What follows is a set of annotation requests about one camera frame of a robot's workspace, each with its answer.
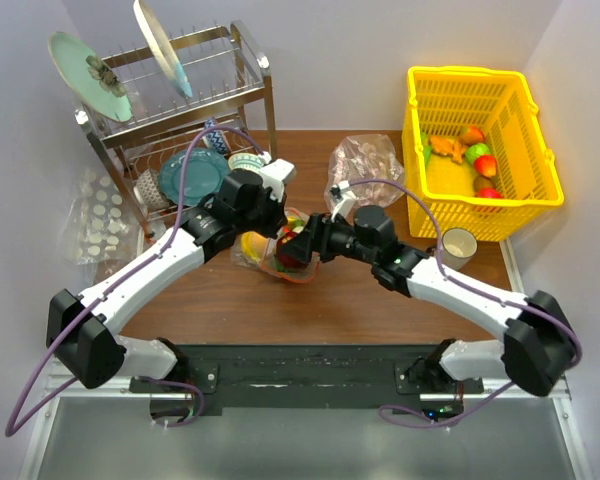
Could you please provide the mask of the dark green toy lime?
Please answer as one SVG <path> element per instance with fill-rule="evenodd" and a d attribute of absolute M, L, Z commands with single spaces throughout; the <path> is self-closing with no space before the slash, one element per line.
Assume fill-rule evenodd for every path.
<path fill-rule="evenodd" d="M 279 265 L 276 267 L 276 270 L 279 273 L 285 273 L 285 274 L 295 274 L 295 273 L 299 273 L 302 269 L 298 269 L 298 268 L 288 268 L 282 265 Z"/>

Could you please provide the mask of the clear zip top bag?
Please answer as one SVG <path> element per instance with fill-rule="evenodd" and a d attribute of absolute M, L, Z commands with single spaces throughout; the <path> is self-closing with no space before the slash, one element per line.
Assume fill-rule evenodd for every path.
<path fill-rule="evenodd" d="M 285 216 L 287 218 L 286 225 L 288 224 L 288 218 L 290 216 L 301 217 L 302 219 L 305 220 L 305 225 L 307 224 L 307 222 L 309 220 L 308 215 L 306 215 L 304 212 L 301 212 L 300 210 L 297 210 L 295 208 L 286 209 Z M 275 278 L 282 279 L 282 280 L 285 280 L 290 283 L 306 284 L 306 283 L 311 282 L 314 279 L 314 277 L 316 276 L 316 273 L 317 273 L 318 267 L 319 267 L 319 260 L 318 260 L 317 255 L 314 255 L 312 260 L 308 263 L 309 266 L 306 269 L 301 270 L 299 273 L 285 274 L 285 273 L 279 273 L 276 270 L 276 267 L 280 265 L 277 262 L 277 259 L 275 257 L 277 241 L 281 238 L 286 238 L 287 240 L 290 240 L 299 234 L 299 233 L 285 234 L 284 227 L 278 232 L 277 237 L 275 239 L 268 238 L 269 243 L 267 246 L 267 250 L 266 250 L 264 257 L 262 258 L 262 260 L 260 262 L 254 262 L 253 260 L 249 259 L 242 253 L 241 247 L 240 247 L 240 240 L 241 240 L 241 236 L 243 234 L 238 236 L 234 245 L 231 247 L 231 250 L 230 250 L 231 260 L 239 266 L 242 266 L 245 268 L 250 268 L 253 270 L 260 270 L 260 271 L 267 273 Z"/>

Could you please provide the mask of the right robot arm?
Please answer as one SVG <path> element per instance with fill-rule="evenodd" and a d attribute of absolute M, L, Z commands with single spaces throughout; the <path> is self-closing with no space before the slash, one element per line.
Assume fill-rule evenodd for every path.
<path fill-rule="evenodd" d="M 451 340 L 438 347 L 421 371 L 436 392 L 449 392 L 460 380 L 500 377 L 545 397 L 580 355 L 552 295 L 505 291 L 439 265 L 435 257 L 400 241 L 393 221 L 378 206 L 358 209 L 352 222 L 314 214 L 279 251 L 302 263 L 313 256 L 323 263 L 337 256 L 361 261 L 384 288 L 441 306 L 490 333 L 490 341 Z"/>

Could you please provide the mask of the dark red toy fruit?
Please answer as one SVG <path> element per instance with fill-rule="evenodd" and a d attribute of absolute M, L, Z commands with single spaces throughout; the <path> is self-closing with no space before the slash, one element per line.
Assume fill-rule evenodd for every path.
<path fill-rule="evenodd" d="M 288 268 L 298 268 L 302 270 L 306 269 L 309 266 L 307 262 L 299 261 L 297 259 L 294 259 L 290 255 L 282 252 L 282 246 L 287 242 L 288 240 L 286 238 L 281 238 L 277 241 L 275 251 L 275 257 L 277 259 L 277 262 L 280 265 Z"/>

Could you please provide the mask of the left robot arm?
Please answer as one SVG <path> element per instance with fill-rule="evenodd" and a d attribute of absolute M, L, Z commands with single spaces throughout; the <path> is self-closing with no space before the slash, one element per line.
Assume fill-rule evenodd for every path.
<path fill-rule="evenodd" d="M 151 248 L 109 279 L 50 301 L 46 344 L 86 388 L 116 375 L 151 377 L 165 392 L 180 390 L 187 368 L 165 340 L 121 336 L 126 323 L 158 293 L 254 231 L 273 238 L 286 224 L 285 187 L 294 167 L 278 159 L 257 172 L 236 169 L 218 192 L 188 210 Z"/>

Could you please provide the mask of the green toy vegetable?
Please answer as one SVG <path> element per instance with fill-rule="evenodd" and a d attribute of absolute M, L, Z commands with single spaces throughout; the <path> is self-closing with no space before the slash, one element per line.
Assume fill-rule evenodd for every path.
<path fill-rule="evenodd" d="M 428 166 L 432 152 L 433 152 L 433 148 L 430 144 L 429 136 L 426 133 L 422 132 L 420 134 L 420 138 L 421 138 L 421 143 L 423 146 L 424 165 Z"/>

